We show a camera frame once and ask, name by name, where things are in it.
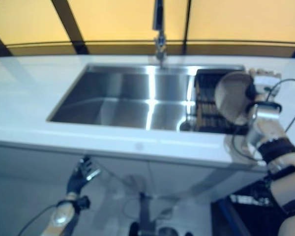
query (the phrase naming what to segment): white countertop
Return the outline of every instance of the white countertop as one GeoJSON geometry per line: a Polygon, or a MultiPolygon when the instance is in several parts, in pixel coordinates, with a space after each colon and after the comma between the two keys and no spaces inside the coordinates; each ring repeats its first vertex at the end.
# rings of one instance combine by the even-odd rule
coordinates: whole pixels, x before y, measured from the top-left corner
{"type": "MultiPolygon", "coordinates": [[[[46,119],[87,63],[148,64],[148,56],[38,56],[0,58],[0,141],[77,148],[122,156],[162,157],[210,165],[234,162],[225,135],[47,122],[46,119]]],[[[258,57],[169,57],[168,64],[243,64],[295,78],[295,59],[258,57]]],[[[295,113],[295,85],[286,84],[277,101],[286,126],[295,113]]],[[[289,131],[295,144],[295,124],[289,131]]]]}

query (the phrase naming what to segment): sink basin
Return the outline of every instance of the sink basin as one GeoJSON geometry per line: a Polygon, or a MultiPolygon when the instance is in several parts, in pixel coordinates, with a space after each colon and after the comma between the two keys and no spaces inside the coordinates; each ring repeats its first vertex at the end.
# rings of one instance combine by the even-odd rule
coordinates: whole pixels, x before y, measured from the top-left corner
{"type": "Polygon", "coordinates": [[[158,130],[193,130],[195,76],[242,66],[87,65],[49,121],[158,130]]]}

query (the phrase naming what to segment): yellow wall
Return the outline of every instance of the yellow wall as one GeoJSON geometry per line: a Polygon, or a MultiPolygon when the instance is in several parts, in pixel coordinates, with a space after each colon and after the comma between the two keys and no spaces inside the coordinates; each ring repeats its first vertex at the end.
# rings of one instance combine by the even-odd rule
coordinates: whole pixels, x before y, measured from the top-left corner
{"type": "Polygon", "coordinates": [[[0,0],[4,44],[69,41],[50,0],[0,0]]]}
{"type": "MultiPolygon", "coordinates": [[[[85,40],[153,40],[154,0],[69,0],[85,40]]],[[[168,40],[183,40],[186,0],[164,0],[168,40]]]]}
{"type": "Polygon", "coordinates": [[[295,0],[192,0],[188,39],[295,42],[295,0]]]}
{"type": "MultiPolygon", "coordinates": [[[[154,0],[68,0],[90,40],[153,40],[154,0]]],[[[164,0],[168,40],[183,40],[187,0],[164,0]]],[[[0,0],[4,44],[69,41],[50,0],[0,0]]],[[[192,0],[188,39],[295,42],[295,0],[192,0]]]]}

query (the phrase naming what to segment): cable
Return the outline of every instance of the cable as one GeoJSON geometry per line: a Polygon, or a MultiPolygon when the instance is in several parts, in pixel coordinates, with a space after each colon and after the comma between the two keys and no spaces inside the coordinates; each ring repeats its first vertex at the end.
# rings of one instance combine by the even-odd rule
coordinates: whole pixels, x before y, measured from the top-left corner
{"type": "Polygon", "coordinates": [[[236,145],[235,145],[235,136],[236,136],[236,134],[239,132],[239,130],[240,130],[240,126],[235,130],[235,132],[234,132],[234,134],[233,134],[233,136],[232,136],[232,146],[233,146],[234,150],[235,150],[240,156],[245,157],[246,159],[249,159],[249,160],[251,160],[251,161],[258,162],[257,159],[253,158],[252,156],[249,156],[249,155],[246,155],[246,154],[242,153],[242,152],[239,151],[239,149],[236,147],[236,145]]]}
{"type": "Polygon", "coordinates": [[[28,228],[28,226],[31,225],[31,223],[33,223],[35,220],[37,220],[46,211],[48,211],[49,209],[54,208],[56,206],[57,205],[50,205],[50,206],[46,207],[45,209],[43,209],[40,213],[38,213],[36,216],[34,216],[26,225],[24,225],[24,227],[20,230],[20,232],[17,234],[17,236],[21,236],[22,233],[24,233],[24,231],[28,228]]]}
{"type": "MultiPolygon", "coordinates": [[[[288,82],[288,81],[294,81],[295,82],[295,79],[284,79],[284,80],[281,80],[280,82],[276,83],[276,85],[274,85],[271,88],[271,90],[270,90],[270,92],[269,92],[269,94],[268,94],[268,96],[266,98],[266,101],[268,102],[270,96],[272,95],[272,93],[276,89],[276,87],[278,87],[281,83],[288,82]]],[[[290,127],[292,126],[292,124],[294,123],[294,121],[295,121],[295,116],[292,119],[292,121],[290,122],[290,124],[287,126],[287,128],[285,129],[285,132],[287,132],[290,129],[290,127]]]]}

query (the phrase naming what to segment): faucet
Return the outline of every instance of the faucet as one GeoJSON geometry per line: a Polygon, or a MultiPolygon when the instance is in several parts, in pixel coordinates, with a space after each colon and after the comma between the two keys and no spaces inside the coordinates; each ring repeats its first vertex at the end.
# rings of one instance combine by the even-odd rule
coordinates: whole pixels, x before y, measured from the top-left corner
{"type": "Polygon", "coordinates": [[[156,58],[160,61],[161,66],[166,56],[166,36],[164,34],[164,4],[163,0],[155,0],[153,30],[158,31],[155,38],[156,58]]]}

